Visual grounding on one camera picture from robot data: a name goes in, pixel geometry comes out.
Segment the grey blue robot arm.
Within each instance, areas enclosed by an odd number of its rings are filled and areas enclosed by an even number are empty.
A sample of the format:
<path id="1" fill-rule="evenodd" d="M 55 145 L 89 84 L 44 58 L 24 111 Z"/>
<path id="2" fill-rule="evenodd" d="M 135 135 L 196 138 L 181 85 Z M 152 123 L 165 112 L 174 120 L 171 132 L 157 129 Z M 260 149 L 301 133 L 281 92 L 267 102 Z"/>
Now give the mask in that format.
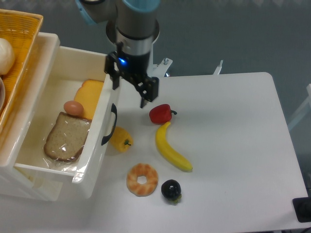
<path id="1" fill-rule="evenodd" d="M 120 79 L 131 83 L 141 96 L 141 107 L 158 96 L 159 79 L 148 68 L 158 35 L 158 0 L 78 0 L 78 9 L 90 24 L 112 25 L 110 41 L 116 50 L 105 59 L 104 71 L 117 89 Z"/>

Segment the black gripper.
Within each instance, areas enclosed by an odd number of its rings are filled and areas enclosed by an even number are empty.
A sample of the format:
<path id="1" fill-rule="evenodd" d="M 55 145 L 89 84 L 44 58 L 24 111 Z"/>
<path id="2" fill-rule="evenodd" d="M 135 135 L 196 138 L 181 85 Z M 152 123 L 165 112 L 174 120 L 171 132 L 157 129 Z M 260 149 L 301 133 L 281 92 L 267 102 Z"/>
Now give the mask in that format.
<path id="1" fill-rule="evenodd" d="M 120 86 L 120 78 L 134 86 L 141 96 L 140 108 L 147 102 L 152 102 L 158 97 L 159 78 L 149 77 L 147 68 L 150 53 L 144 55 L 131 55 L 125 52 L 125 43 L 118 42 L 117 50 L 109 53 L 105 59 L 104 71 L 113 82 L 112 89 Z"/>

